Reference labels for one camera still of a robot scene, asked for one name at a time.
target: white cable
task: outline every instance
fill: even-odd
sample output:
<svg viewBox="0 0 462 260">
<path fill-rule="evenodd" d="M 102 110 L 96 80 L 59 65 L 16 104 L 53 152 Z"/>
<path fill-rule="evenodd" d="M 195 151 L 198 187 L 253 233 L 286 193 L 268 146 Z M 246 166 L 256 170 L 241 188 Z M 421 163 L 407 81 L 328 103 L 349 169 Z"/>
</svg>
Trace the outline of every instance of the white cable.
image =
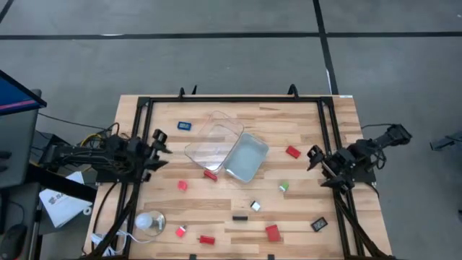
<svg viewBox="0 0 462 260">
<path fill-rule="evenodd" d="M 155 240 L 155 238 L 153 239 L 150 239 L 150 240 L 138 240 L 136 239 L 132 234 L 126 232 L 126 231 L 123 231 L 123 230 L 119 230 L 117 231 L 117 235 L 123 235 L 123 245 L 122 245 L 122 248 L 120 250 L 114 250 L 111 246 L 108 246 L 106 248 L 106 250 L 104 250 L 104 253 L 103 253 L 103 256 L 115 256 L 116 254 L 119 254 L 122 252 L 122 250 L 125 248 L 125 245 L 127 243 L 127 235 L 129 235 L 131 237 L 131 239 L 133 239 L 135 242 L 137 243 L 151 243 Z M 103 238 L 105 237 L 105 234 L 104 235 L 100 235 L 100 234 L 92 234 L 92 241 L 93 243 L 95 243 L 96 245 L 98 245 L 99 243 L 101 243 L 101 241 L 103 241 Z"/>
</svg>

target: blue object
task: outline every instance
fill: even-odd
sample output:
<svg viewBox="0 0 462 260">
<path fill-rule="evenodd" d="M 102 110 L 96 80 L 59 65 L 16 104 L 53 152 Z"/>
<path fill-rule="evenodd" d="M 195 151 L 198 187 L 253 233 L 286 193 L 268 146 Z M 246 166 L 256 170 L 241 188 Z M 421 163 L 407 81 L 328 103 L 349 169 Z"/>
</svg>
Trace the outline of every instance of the blue object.
<svg viewBox="0 0 462 260">
<path fill-rule="evenodd" d="M 178 129 L 181 129 L 181 130 L 190 131 L 191 130 L 191 123 L 179 121 L 177 127 L 178 127 Z"/>
<path fill-rule="evenodd" d="M 0 115 L 44 107 L 45 101 L 0 70 Z"/>
</svg>

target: wooden tabletop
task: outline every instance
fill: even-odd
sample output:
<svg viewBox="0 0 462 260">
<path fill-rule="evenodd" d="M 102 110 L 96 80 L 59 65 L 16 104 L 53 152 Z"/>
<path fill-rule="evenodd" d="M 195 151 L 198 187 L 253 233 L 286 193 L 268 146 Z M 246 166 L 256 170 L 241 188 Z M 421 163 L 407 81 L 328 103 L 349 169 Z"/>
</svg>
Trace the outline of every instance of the wooden tabletop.
<svg viewBox="0 0 462 260">
<path fill-rule="evenodd" d="M 131 133 L 137 98 L 121 96 L 115 117 L 121 133 Z M 342 144 L 347 146 L 362 138 L 354 100 L 334 96 L 334 104 Z M 197 140 L 195 136 L 212 111 L 236 118 L 244 124 L 245 132 L 269 146 L 265 162 L 250 183 L 241 183 L 223 170 L 215 183 L 203 178 L 204 170 L 185 156 L 185 146 Z M 325 111 L 331 146 L 335 147 L 327 108 Z M 191 131 L 178 130 L 179 121 L 191 122 Z M 136 213 L 159 210 L 165 215 L 167 225 L 156 242 L 132 243 L 130 259 L 187 259 L 190 254 L 196 254 L 198 259 L 267 259 L 268 254 L 274 254 L 276 259 L 343 258 L 332 191 L 319 186 L 324 180 L 320 166 L 306 171 L 306 152 L 314 144 L 323 148 L 315 103 L 155 103 L 151 122 L 150 131 L 158 128 L 168 135 L 167 146 L 173 154 L 161 154 L 169 164 L 153 173 L 150 182 L 141 185 Z M 289 156 L 285 152 L 288 145 L 300 150 L 302 156 L 298 159 Z M 186 192 L 177 189 L 179 180 L 188 183 Z M 289 183 L 285 193 L 278 189 L 283 181 Z M 105 183 L 98 189 L 86 252 L 90 251 L 95 213 L 110 186 Z M 97 233 L 106 233 L 113 224 L 119 191 L 117 185 L 108 197 Z M 377 195 L 362 184 L 356 185 L 353 194 L 359 222 L 378 247 L 391 254 Z M 259 212 L 250 208 L 254 200 L 261 205 Z M 247 214 L 248 221 L 232 221 L 236 212 Z M 315 233 L 310 224 L 320 217 L 325 217 L 328 225 Z M 265 227 L 274 224 L 281 233 L 279 242 L 269 242 L 266 236 Z M 175 235 L 180 225 L 187 225 L 182 238 Z M 351 228 L 348 224 L 347 227 L 354 254 Z M 136 228 L 134 235 L 139 240 L 149 239 Z M 215 245 L 200 244 L 201 235 L 215 237 Z"/>
</svg>

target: red object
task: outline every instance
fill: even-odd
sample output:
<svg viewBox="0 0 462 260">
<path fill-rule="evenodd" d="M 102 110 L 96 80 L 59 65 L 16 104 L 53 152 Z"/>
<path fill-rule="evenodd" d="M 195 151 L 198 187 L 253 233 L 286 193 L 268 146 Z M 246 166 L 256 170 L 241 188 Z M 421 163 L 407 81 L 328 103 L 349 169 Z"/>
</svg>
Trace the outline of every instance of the red object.
<svg viewBox="0 0 462 260">
<path fill-rule="evenodd" d="M 180 226 L 180 227 L 176 230 L 176 232 L 175 232 L 175 234 L 176 234 L 178 237 L 180 237 L 180 238 L 181 238 L 185 233 L 186 233 L 186 229 L 185 229 L 183 226 Z"/>
<path fill-rule="evenodd" d="M 286 153 L 288 153 L 289 155 L 295 157 L 295 158 L 298 158 L 301 154 L 301 152 L 297 149 L 295 149 L 292 145 L 290 145 L 287 149 L 286 149 Z"/>
<path fill-rule="evenodd" d="M 188 189 L 188 184 L 185 181 L 178 181 L 178 189 L 186 191 Z"/>
<path fill-rule="evenodd" d="M 281 240 L 281 234 L 279 234 L 279 230 L 277 229 L 277 225 L 272 225 L 266 227 L 266 234 L 268 235 L 268 239 L 271 242 L 276 242 Z"/>
<path fill-rule="evenodd" d="M 199 238 L 199 242 L 200 243 L 208 243 L 210 245 L 213 245 L 213 244 L 215 244 L 215 238 L 208 237 L 208 236 L 205 236 L 205 235 L 201 235 L 201 238 Z"/>
<path fill-rule="evenodd" d="M 218 178 L 215 176 L 215 174 L 211 173 L 211 172 L 208 171 L 208 170 L 205 170 L 205 171 L 204 171 L 204 175 L 205 175 L 206 177 L 211 178 L 211 179 L 214 180 L 214 181 L 217 181 L 217 180 L 218 180 Z"/>
</svg>

